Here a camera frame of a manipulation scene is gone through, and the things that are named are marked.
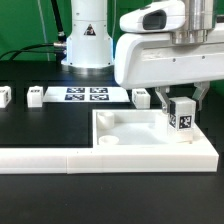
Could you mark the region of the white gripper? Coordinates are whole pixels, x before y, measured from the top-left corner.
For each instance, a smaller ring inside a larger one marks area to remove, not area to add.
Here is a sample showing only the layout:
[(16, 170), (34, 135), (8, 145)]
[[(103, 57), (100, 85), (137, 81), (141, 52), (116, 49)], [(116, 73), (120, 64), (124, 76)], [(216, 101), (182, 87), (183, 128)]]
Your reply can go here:
[(215, 6), (215, 0), (154, 0), (123, 15), (124, 34), (115, 52), (117, 84), (156, 87), (168, 114), (168, 86), (195, 83), (193, 99), (201, 111), (207, 81), (224, 79), (224, 22), (216, 21)]

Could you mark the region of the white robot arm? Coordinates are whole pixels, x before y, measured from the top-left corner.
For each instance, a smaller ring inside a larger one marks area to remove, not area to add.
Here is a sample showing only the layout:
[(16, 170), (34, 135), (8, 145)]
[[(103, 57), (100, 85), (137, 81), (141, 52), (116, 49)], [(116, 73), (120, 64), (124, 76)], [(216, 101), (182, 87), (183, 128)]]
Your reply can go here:
[(153, 0), (120, 18), (116, 44), (107, 32), (106, 0), (71, 0), (72, 32), (66, 40), (68, 71), (114, 69), (125, 89), (154, 87), (170, 110), (169, 87), (193, 83), (201, 101), (214, 80), (224, 79), (224, 16), (215, 0)]

